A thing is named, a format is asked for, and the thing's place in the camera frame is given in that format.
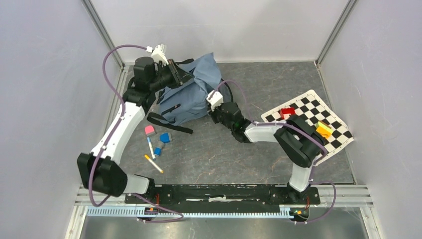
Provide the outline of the blue fabric backpack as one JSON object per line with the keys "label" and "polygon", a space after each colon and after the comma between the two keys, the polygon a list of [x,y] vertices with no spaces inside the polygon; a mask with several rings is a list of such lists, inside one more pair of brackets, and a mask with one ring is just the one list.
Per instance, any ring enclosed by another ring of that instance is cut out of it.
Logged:
{"label": "blue fabric backpack", "polygon": [[193,130],[182,127],[182,124],[208,114],[206,98],[223,79],[212,52],[191,63],[181,63],[179,67],[193,74],[194,78],[178,88],[161,90],[157,100],[158,113],[150,112],[146,119],[154,125],[192,134]]}

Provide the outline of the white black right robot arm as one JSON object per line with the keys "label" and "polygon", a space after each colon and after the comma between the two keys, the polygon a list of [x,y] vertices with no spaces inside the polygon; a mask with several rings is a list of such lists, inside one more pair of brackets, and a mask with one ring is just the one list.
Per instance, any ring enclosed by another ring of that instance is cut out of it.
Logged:
{"label": "white black right robot arm", "polygon": [[300,203],[307,197],[314,163],[327,155],[324,138],[313,126],[297,115],[274,122],[250,121],[235,102],[209,104],[208,113],[214,123],[224,125],[241,143],[279,144],[293,162],[287,190],[289,200]]}

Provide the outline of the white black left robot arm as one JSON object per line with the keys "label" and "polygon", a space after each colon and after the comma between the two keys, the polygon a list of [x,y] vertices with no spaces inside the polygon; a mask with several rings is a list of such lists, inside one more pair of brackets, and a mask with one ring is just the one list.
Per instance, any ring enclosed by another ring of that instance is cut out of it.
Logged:
{"label": "white black left robot arm", "polygon": [[102,137],[90,153],[81,153],[77,166],[82,184],[89,198],[94,192],[107,198],[137,193],[139,199],[150,203],[156,198],[152,180],[138,175],[127,175],[119,166],[131,135],[145,118],[156,99],[156,92],[164,88],[177,89],[190,82],[194,76],[182,69],[172,59],[167,62],[141,57],[135,61],[134,76],[129,80],[123,95],[119,95],[119,110]]}

